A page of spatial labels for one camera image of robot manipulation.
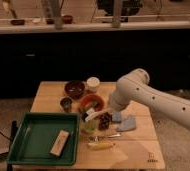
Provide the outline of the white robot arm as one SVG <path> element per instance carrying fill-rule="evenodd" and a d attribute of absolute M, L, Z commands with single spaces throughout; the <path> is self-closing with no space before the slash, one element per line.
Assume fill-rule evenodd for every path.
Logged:
<path fill-rule="evenodd" d="M 190 100 L 156 90 L 149 86 L 149 81 L 149 74 L 141 68 L 122 76 L 109 95 L 108 105 L 122 111 L 133 100 L 165 114 L 190 130 Z"/>

